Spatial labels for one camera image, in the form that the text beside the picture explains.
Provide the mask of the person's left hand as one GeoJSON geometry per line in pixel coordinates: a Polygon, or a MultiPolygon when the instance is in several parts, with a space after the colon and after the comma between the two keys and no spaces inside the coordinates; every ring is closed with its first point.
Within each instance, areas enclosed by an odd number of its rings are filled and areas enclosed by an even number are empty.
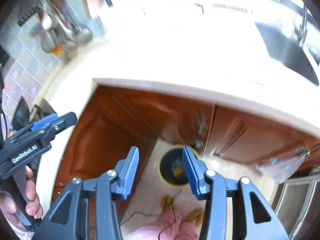
{"type": "Polygon", "coordinates": [[[1,211],[9,223],[22,231],[35,231],[41,222],[43,208],[28,167],[1,180],[1,211]]]}

